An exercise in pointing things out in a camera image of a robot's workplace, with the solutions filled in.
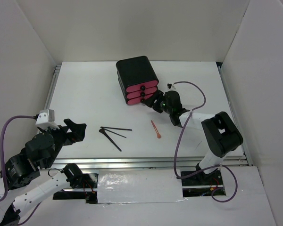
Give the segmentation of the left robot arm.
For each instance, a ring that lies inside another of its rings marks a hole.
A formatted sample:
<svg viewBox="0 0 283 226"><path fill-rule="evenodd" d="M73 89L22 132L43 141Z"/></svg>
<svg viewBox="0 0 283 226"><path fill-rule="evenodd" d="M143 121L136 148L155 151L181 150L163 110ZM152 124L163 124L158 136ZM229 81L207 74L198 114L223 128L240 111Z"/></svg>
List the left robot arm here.
<svg viewBox="0 0 283 226"><path fill-rule="evenodd" d="M86 184L80 168L75 163L69 163L48 181L21 194L40 176L40 170L51 169L62 147L84 140L87 125L65 119L65 126L38 128L40 133L28 141L19 154L5 161L4 136L7 126L14 119L16 117L6 121L0 136L0 226L21 225L21 217L30 209L36 210L49 196L68 187L77 188Z"/></svg>

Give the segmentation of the pink drawer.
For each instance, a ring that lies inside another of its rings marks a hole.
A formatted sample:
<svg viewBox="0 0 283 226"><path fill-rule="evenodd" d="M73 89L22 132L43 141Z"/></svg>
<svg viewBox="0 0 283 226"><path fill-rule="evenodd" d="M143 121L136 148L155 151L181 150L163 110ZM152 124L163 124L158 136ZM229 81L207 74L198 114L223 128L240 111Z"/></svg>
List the pink drawer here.
<svg viewBox="0 0 283 226"><path fill-rule="evenodd" d="M147 95L155 93L157 90L158 90L158 88L157 88L157 86L155 86L155 87L147 88L145 90L138 90L138 91L135 91L135 92L127 93L125 95L125 97L128 98L128 99L134 99L134 98L138 98L138 97L145 97Z"/></svg>
<svg viewBox="0 0 283 226"><path fill-rule="evenodd" d="M147 81L147 82L143 82L143 83L138 83L132 86L128 86L125 91L127 93L132 93L132 92L136 92L139 90L142 90L142 87L144 87L144 89L148 89L148 88L152 88L158 85L158 80L152 80L152 81Z"/></svg>
<svg viewBox="0 0 283 226"><path fill-rule="evenodd" d="M127 105L139 104L139 103L141 103L142 100L148 99L151 96L153 96L153 94L154 93L151 93L151 94L147 94L145 96L139 96L139 97L135 97L135 98L132 98L132 99L126 98L125 102L126 102Z"/></svg>

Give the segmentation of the orange silicone applicator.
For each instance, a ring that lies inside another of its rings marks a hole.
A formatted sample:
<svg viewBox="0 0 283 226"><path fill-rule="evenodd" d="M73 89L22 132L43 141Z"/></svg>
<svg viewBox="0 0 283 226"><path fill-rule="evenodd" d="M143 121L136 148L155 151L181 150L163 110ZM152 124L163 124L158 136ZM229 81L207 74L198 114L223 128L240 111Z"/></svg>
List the orange silicone applicator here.
<svg viewBox="0 0 283 226"><path fill-rule="evenodd" d="M153 121L151 121L151 124L152 124L152 126L153 126L153 128L154 128L154 130L156 132L157 138L160 139L161 138L161 134L159 133L155 123Z"/></svg>

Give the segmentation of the pink top drawer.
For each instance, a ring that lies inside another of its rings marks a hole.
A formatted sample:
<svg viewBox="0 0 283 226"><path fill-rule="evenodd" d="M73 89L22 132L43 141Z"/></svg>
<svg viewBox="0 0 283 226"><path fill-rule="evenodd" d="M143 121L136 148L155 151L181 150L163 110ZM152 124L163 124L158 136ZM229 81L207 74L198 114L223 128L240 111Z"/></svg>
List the pink top drawer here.
<svg viewBox="0 0 283 226"><path fill-rule="evenodd" d="M143 82L143 83L138 83L132 86L128 86L125 91L127 93L132 93L132 92L136 92L139 90L142 90L142 87L144 87L144 89L148 89L148 88L152 88L158 85L158 80L152 80L152 81L147 81L147 82Z"/></svg>

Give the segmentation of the pink bottom drawer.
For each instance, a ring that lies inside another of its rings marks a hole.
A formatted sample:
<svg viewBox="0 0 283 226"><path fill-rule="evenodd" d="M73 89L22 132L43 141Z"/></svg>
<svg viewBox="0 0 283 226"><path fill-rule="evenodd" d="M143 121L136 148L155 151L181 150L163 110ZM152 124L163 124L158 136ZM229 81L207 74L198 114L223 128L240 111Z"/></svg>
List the pink bottom drawer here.
<svg viewBox="0 0 283 226"><path fill-rule="evenodd" d="M145 96L139 96L139 97L135 97L135 98L132 98L132 99L126 98L125 102L126 102L127 105L139 104L139 103L141 103L142 100L148 99L151 96L153 96L153 94L154 93L151 93L151 94L147 94Z"/></svg>

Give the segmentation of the black angled powder brush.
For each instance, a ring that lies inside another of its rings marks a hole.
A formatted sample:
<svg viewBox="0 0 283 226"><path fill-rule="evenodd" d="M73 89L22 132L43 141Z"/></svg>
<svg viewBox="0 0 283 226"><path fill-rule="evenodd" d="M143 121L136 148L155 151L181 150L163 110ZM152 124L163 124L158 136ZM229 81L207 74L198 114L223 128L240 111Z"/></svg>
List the black angled powder brush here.
<svg viewBox="0 0 283 226"><path fill-rule="evenodd" d="M119 146L112 140L112 138L105 132L103 128L99 129L99 132L103 134L120 152L122 151Z"/></svg>

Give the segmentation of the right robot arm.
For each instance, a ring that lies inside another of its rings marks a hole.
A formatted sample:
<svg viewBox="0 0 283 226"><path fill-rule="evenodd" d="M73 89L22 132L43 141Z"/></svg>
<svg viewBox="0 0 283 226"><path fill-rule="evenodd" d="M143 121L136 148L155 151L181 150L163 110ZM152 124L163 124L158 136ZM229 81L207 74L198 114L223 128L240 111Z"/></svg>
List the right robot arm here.
<svg viewBox="0 0 283 226"><path fill-rule="evenodd" d="M142 104L158 113L167 113L174 126L180 127L180 132L174 154L174 173L178 179L196 176L200 184L207 184L212 179L212 173L221 166L229 152L236 150L243 143L243 137L226 112L215 115L196 113L183 107L180 95L176 91L166 93L156 91L150 98L142 99ZM209 151L196 165L196 171L186 176L177 172L177 156L183 133L187 128L199 129L204 132Z"/></svg>

